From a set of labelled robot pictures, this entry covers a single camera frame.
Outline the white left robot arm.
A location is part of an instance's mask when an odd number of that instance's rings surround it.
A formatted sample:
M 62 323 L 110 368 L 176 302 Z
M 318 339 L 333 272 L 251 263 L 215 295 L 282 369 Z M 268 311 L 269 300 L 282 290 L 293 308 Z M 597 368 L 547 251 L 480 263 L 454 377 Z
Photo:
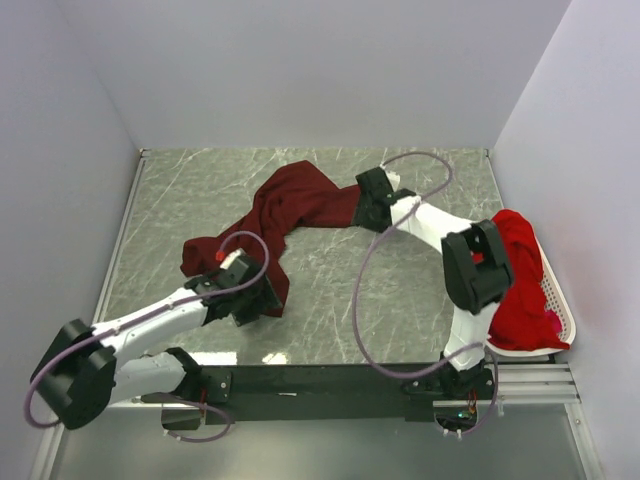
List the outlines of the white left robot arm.
M 31 380 L 67 429 L 81 428 L 107 406 L 139 396 L 211 400 L 202 367 L 180 347 L 149 349 L 179 333 L 232 317 L 242 326 L 282 307 L 266 270 L 243 250 L 195 276 L 166 298 L 94 326 L 64 325 Z

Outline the dark red t shirt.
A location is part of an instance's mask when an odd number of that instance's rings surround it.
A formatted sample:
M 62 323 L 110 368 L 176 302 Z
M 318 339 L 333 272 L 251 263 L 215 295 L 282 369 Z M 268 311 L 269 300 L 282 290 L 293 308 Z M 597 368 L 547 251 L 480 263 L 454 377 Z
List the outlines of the dark red t shirt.
M 289 279 L 279 264 L 285 251 L 285 237 L 298 227 L 348 228 L 360 197 L 356 185 L 340 188 L 307 160 L 279 168 L 256 191 L 251 209 L 215 237 L 198 237 L 183 245 L 181 271 L 187 277 L 208 273 L 220 265 L 218 252 L 244 249 L 258 261 L 264 253 L 249 236 L 223 241 L 236 231 L 260 236 L 269 250 L 266 276 L 282 303 L 287 300 Z

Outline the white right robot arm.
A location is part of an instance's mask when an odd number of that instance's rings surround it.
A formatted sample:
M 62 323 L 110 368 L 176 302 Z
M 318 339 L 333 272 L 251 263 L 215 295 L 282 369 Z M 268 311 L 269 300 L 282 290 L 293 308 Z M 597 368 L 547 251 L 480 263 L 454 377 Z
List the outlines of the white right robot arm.
M 497 225 L 449 214 L 408 189 L 396 190 L 381 167 L 356 176 L 360 197 L 353 224 L 380 234 L 396 226 L 442 256 L 444 284 L 454 305 L 447 363 L 432 375 L 448 398 L 460 399 L 491 380 L 485 345 L 497 309 L 515 274 Z

